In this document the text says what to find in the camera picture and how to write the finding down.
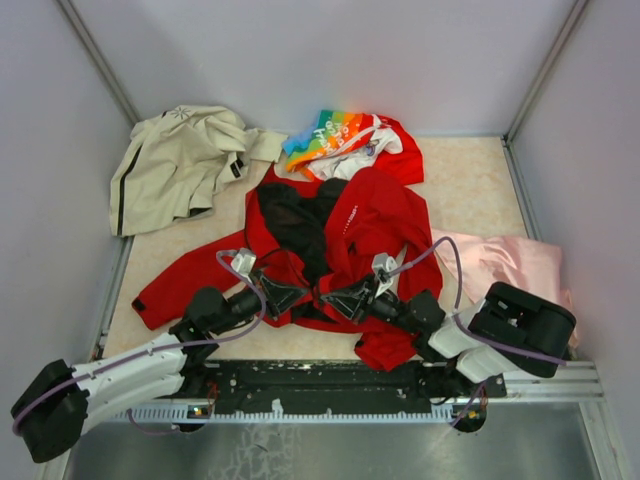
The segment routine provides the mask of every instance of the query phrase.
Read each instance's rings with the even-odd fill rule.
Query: red sleeve
[[[218,263],[216,253],[244,246],[241,230],[184,254],[140,292],[131,304],[133,309],[151,330],[181,317],[201,288],[213,286],[224,292],[238,283]]]

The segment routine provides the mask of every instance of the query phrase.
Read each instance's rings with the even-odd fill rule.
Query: beige jacket
[[[111,232],[129,236],[212,213],[251,160],[275,162],[286,135],[245,130],[224,107],[181,105],[138,123],[111,180]]]

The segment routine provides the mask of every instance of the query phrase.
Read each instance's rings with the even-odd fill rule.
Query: pile of clothes
[[[202,287],[224,292],[236,285],[238,279],[218,264],[216,252],[246,247],[267,276],[311,292],[286,314],[265,318],[270,325],[361,333],[355,352],[374,369],[391,370],[415,354],[413,335],[373,317],[356,325],[319,301],[321,294],[371,273],[378,253],[397,256],[406,249],[405,261],[410,261],[433,245],[427,204],[405,188],[424,181],[422,153],[397,121],[322,111],[312,127],[287,139],[275,132],[246,130],[240,118],[223,107],[181,106],[136,125],[131,138],[112,180],[115,235],[148,232],[212,213],[216,193],[244,178],[251,162],[276,162],[282,149],[287,170],[300,171],[310,180],[281,178],[271,166],[246,195],[242,230],[177,259],[133,301],[148,328],[182,316]],[[466,247],[473,252],[469,239],[461,247],[463,256]],[[548,253],[553,254],[551,264],[559,262],[555,252]],[[473,294],[484,289],[484,295],[484,283],[493,283],[491,277],[504,272],[501,262],[509,262],[500,254],[494,259],[499,265],[488,275],[464,279],[465,289]],[[453,269],[452,259],[444,257],[444,265]],[[470,271],[467,267],[465,262],[465,271]],[[549,282],[543,278],[541,284]],[[442,289],[434,256],[400,274],[397,294],[408,301],[425,289],[436,298]]]

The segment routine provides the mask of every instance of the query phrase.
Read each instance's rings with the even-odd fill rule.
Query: beige tabletop
[[[426,181],[410,188],[426,199],[433,228],[485,237],[526,236],[499,138],[419,138],[418,144],[424,155]],[[244,196],[258,184],[268,166],[252,163],[247,178],[215,197],[212,216],[135,237],[105,356],[146,343],[175,323],[151,331],[131,308],[131,301],[182,254],[242,229]],[[444,288],[440,304],[449,310],[456,285],[451,274],[441,269]],[[462,307],[469,304],[468,298],[463,298]],[[297,325],[273,328],[263,323],[246,337],[222,345],[213,357],[353,360],[358,358],[353,352],[358,337]]]

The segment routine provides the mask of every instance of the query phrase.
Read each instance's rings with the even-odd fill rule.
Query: gray floor
[[[149,437],[103,424],[77,445],[66,479],[599,478],[577,405],[489,408],[477,434],[446,425],[209,425]]]

